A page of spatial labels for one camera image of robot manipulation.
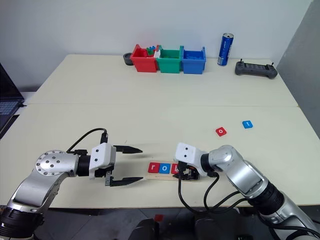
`red bin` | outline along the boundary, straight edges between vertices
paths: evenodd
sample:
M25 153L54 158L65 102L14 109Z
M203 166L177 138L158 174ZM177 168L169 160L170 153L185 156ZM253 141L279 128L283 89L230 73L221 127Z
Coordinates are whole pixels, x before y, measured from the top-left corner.
M137 72L155 73L158 69L157 61L154 58L154 55L148 55L147 49L141 48L139 44L135 45L130 59L133 62Z

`white table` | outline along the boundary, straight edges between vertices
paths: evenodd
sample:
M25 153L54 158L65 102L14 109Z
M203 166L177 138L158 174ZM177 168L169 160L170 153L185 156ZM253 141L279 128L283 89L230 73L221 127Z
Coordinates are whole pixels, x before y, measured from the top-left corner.
M32 104L121 106L297 106L282 78L235 74L239 59L203 74L137 72L122 56L68 55L31 99ZM270 64L267 59L246 60Z
M242 121L253 128L244 129ZM227 135L214 132L223 126ZM106 128L109 142L143 153L118 154L115 179L143 177L149 161L171 161L178 142L210 151L233 145L296 204L320 204L320 140L295 106L111 106L109 104L30 104L0 143L0 204L5 205L36 159L47 150L66 150L82 134ZM86 138L79 149L99 144L100 134ZM185 200L203 206L212 182L183 182ZM143 179L128 186L105 187L104 178L67 178L52 203L57 208L181 207L176 181ZM217 203L235 189L221 174L208 197ZM226 202L230 205L236 200Z

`plastic storage bin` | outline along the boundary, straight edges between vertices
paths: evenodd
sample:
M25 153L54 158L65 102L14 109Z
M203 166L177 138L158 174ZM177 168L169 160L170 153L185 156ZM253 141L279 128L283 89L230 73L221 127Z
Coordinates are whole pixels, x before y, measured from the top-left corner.
M202 74L206 64L206 51L202 47L201 51L186 51L181 53L182 69L184 74Z
M153 54L148 54L146 48L141 48L139 44L136 44L131 54L130 59L133 62L137 72L155 73L157 71L157 62L154 58L154 52L158 50L158 47L153 51Z
M184 49L183 46L180 46L180 50L166 50L159 46L154 54L161 73L180 73L182 49Z

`laptop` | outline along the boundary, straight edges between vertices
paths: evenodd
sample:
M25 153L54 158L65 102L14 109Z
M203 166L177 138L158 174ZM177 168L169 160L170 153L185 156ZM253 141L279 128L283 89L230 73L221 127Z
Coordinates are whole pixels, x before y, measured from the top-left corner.
M24 97L0 63L0 132L24 100Z

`green bin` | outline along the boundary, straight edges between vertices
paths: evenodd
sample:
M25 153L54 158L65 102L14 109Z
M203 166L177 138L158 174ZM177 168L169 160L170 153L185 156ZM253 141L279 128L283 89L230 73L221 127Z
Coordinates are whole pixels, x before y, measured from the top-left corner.
M159 46L154 56L161 73L180 73L183 48L184 46L180 46L180 50L166 50L161 45Z

